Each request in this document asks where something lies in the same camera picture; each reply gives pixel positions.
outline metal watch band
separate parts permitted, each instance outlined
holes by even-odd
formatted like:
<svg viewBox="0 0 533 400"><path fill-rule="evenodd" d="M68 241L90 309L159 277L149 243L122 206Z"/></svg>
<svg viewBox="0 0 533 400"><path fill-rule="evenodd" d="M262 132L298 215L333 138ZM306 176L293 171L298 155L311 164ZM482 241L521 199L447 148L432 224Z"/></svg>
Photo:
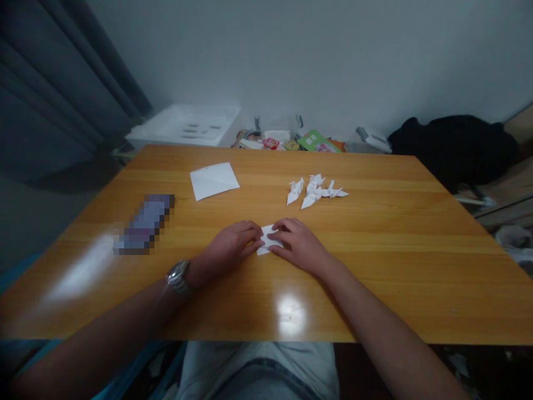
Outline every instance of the metal watch band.
<svg viewBox="0 0 533 400"><path fill-rule="evenodd" d="M178 294L185 297L189 297L196 292L196 290L190 288L189 285L187 285L187 282L185 282L183 279L189 264L189 260L181 260L167 273L168 285L171 286Z"/></svg>

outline folded paper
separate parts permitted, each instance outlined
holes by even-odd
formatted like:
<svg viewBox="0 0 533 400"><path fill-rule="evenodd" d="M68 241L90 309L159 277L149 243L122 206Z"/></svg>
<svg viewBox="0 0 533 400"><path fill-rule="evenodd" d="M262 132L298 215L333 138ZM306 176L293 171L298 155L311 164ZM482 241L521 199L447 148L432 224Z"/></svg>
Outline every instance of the folded paper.
<svg viewBox="0 0 533 400"><path fill-rule="evenodd" d="M259 249L257 250L258 256L262 256L263 254L270 253L270 250L268 250L268 248L275 244L277 244L279 247L283 247L283 244L280 241L275 241L267 237L268 234L276 232L272 230L273 226L274 225L268 225L268 226L261 228L261 230L263 231L263 236L261 236L261 240L265 242L265 244L259 247Z"/></svg>
<svg viewBox="0 0 533 400"><path fill-rule="evenodd" d="M321 197L334 198L344 197L348 195L348 193L343 192L343 188L333 188L333 185L335 184L335 181L333 179L329 183L329 187L327 189L322 189L320 185L322 185L325 180L326 178L323 178L321 174L311 175L309 179L309 184L307 185L307 189L305 191L306 196L301 204L301 209L312 206L319 199L321 199Z"/></svg>
<svg viewBox="0 0 533 400"><path fill-rule="evenodd" d="M190 173L196 201L240 188L230 163L215 164Z"/></svg>
<svg viewBox="0 0 533 400"><path fill-rule="evenodd" d="M287 196L287 206L298 200L298 197L300 197L300 194L304 189L304 178L300 178L299 182L291 182L289 185L290 193Z"/></svg>

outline white wall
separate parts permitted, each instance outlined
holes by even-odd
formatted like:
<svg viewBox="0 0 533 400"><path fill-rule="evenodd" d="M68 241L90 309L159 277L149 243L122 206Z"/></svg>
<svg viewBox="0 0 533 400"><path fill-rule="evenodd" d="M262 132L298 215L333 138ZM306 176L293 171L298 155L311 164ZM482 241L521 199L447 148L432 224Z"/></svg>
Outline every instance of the white wall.
<svg viewBox="0 0 533 400"><path fill-rule="evenodd" d="M348 138L533 100L530 0L87 0L156 110L301 113Z"/></svg>

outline black bag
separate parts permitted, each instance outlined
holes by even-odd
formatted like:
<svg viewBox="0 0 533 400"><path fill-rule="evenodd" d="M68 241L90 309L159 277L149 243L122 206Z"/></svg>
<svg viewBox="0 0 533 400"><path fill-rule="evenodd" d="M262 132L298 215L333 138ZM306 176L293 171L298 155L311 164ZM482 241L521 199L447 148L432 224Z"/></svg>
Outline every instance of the black bag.
<svg viewBox="0 0 533 400"><path fill-rule="evenodd" d="M459 183L484 184L507 172L518 143L501 123L451 116L420 125L409 118L389 137L393 154L416 156L451 193Z"/></svg>

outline plastic container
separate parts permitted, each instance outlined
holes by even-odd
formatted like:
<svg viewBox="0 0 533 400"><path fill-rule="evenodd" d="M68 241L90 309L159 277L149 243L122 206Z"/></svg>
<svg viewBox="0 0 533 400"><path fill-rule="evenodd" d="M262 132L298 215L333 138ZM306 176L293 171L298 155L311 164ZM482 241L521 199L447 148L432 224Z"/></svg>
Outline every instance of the plastic container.
<svg viewBox="0 0 533 400"><path fill-rule="evenodd" d="M231 147L243 127L240 108L173 104L134 127L126 139L137 150L146 144Z"/></svg>

